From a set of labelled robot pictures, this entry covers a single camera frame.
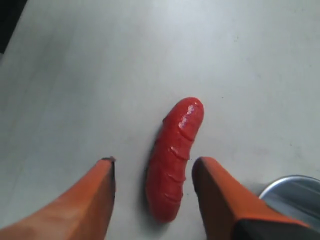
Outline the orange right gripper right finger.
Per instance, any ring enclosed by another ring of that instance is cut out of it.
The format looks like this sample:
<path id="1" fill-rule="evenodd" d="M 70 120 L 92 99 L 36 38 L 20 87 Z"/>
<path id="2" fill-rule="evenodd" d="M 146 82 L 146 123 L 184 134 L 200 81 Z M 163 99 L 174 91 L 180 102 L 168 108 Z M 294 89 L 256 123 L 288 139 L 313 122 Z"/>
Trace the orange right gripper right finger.
<path id="1" fill-rule="evenodd" d="M 192 182 L 208 240 L 320 238 L 307 224 L 271 209 L 212 157 L 194 162 Z"/>

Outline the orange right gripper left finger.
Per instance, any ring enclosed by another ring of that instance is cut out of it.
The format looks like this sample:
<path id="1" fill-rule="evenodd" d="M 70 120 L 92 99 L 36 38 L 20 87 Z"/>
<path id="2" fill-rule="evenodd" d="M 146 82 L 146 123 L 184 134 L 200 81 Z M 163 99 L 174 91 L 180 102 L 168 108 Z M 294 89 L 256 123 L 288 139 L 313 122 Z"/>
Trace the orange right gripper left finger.
<path id="1" fill-rule="evenodd" d="M 115 158 L 98 160 L 71 188 L 0 230 L 2 240 L 103 240 L 112 217 Z"/>

